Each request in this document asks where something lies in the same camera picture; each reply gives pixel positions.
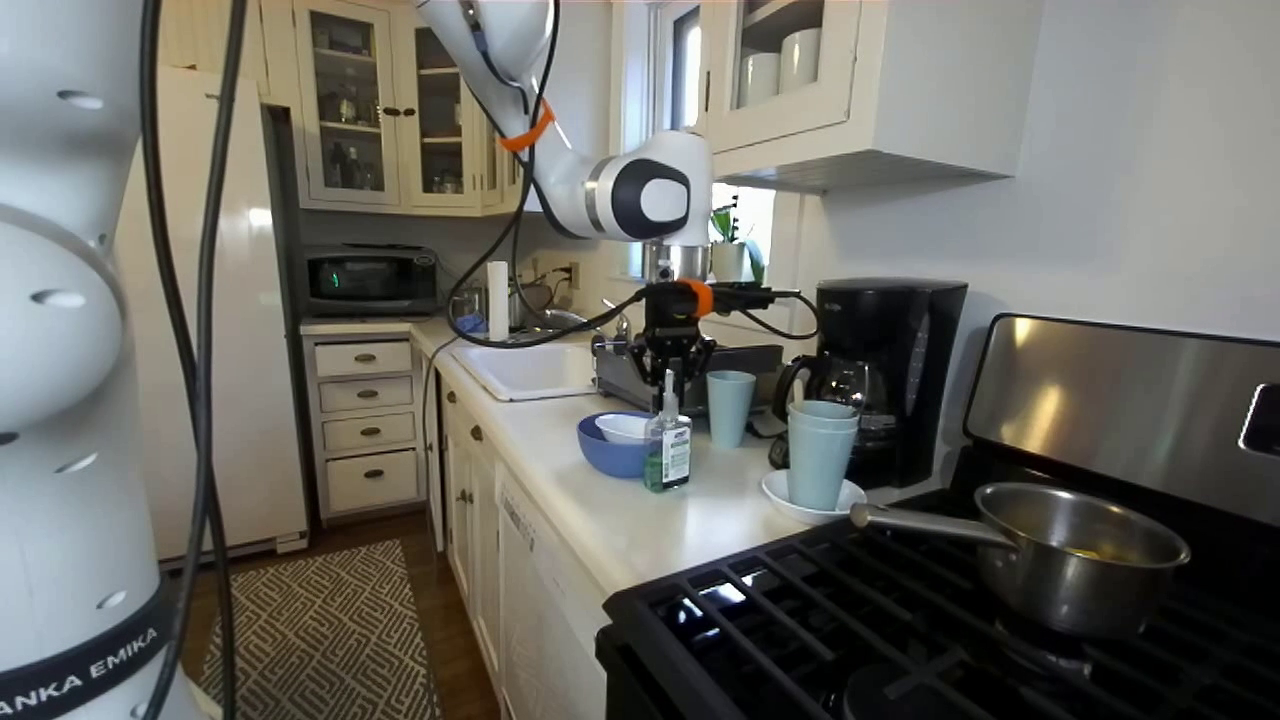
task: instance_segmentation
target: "microwave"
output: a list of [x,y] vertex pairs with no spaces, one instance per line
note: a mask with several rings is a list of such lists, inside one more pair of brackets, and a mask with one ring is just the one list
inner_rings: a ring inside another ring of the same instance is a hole
[[310,317],[432,317],[440,260],[411,244],[346,244],[306,250]]

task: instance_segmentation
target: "drawer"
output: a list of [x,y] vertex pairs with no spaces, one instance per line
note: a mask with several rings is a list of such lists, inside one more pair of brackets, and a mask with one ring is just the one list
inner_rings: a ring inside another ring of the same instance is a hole
[[411,367],[408,343],[320,343],[315,377],[396,377]]
[[354,456],[326,462],[327,515],[422,498],[418,456]]
[[354,416],[326,422],[326,450],[367,450],[390,443],[411,443],[411,413]]
[[411,404],[408,377],[327,378],[320,385],[320,413],[396,408]]

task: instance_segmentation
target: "kitchen sink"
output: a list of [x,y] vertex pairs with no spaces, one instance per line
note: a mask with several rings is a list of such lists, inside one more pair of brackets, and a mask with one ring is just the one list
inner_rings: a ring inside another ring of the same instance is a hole
[[588,397],[598,393],[598,358],[583,343],[532,348],[457,348],[470,377],[499,404]]

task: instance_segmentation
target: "oven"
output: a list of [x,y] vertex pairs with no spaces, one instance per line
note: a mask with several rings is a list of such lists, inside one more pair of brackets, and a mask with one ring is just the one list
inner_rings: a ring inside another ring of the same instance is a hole
[[418,244],[339,244],[306,250],[310,317],[432,317],[440,260]]
[[1280,343],[995,317],[967,449],[914,508],[994,479],[1135,508],[1192,565],[1129,637],[1004,606],[976,547],[850,520],[617,592],[610,714],[1280,714]]

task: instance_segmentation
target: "kitchen rug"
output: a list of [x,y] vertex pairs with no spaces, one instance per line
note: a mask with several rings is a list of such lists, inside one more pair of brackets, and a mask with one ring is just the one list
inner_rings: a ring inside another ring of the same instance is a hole
[[[243,720],[440,714],[399,539],[232,572]],[[221,630],[201,683],[221,695]]]

